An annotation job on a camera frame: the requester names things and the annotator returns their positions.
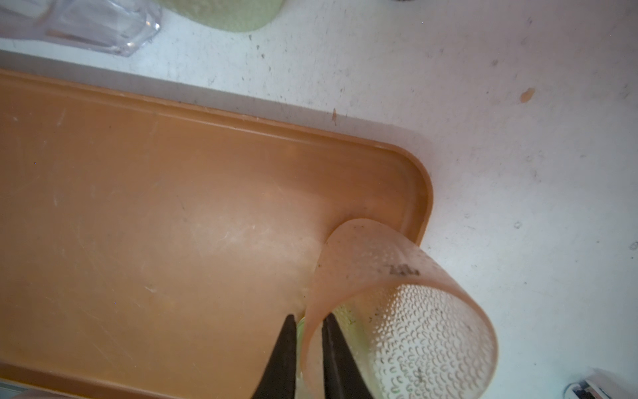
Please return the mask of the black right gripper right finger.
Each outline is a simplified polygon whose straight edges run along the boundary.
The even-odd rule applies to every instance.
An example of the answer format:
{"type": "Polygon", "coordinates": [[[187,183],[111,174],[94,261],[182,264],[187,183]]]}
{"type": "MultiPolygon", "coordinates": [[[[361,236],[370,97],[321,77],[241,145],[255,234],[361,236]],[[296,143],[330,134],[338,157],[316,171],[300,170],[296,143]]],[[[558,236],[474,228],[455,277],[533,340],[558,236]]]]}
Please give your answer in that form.
{"type": "Polygon", "coordinates": [[[325,399],[373,399],[334,314],[322,324],[325,399]]]}

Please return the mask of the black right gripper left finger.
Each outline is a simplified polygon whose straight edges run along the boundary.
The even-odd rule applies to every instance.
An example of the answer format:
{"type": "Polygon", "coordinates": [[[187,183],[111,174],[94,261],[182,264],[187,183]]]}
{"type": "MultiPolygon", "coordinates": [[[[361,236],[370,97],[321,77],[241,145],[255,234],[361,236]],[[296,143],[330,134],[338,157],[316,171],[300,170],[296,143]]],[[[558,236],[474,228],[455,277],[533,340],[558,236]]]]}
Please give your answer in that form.
{"type": "Polygon", "coordinates": [[[297,323],[285,318],[252,399],[294,399],[297,383],[297,323]]]}

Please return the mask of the green ribbed glass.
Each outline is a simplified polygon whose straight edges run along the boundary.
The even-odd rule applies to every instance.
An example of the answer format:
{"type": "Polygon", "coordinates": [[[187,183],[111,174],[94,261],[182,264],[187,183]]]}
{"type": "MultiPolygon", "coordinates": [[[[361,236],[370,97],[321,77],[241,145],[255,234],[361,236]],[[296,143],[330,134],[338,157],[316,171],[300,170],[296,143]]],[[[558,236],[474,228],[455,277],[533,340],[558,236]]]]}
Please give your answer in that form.
{"type": "Polygon", "coordinates": [[[334,314],[347,345],[373,398],[386,398],[389,382],[382,373],[388,366],[388,348],[395,336],[395,314],[385,305],[345,302],[312,304],[297,323],[297,389],[300,398],[325,398],[322,358],[322,324],[334,314]]]}

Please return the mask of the pink textured cup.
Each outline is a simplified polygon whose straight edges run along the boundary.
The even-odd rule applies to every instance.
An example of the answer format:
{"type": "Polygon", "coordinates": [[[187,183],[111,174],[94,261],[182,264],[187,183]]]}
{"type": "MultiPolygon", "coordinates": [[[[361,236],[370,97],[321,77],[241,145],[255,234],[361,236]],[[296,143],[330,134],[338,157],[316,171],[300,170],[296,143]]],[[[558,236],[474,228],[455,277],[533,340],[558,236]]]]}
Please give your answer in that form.
{"type": "Polygon", "coordinates": [[[386,398],[478,398],[498,361],[493,325],[420,246],[391,227],[353,219],[328,237],[307,308],[349,299],[395,314],[386,398]]]}

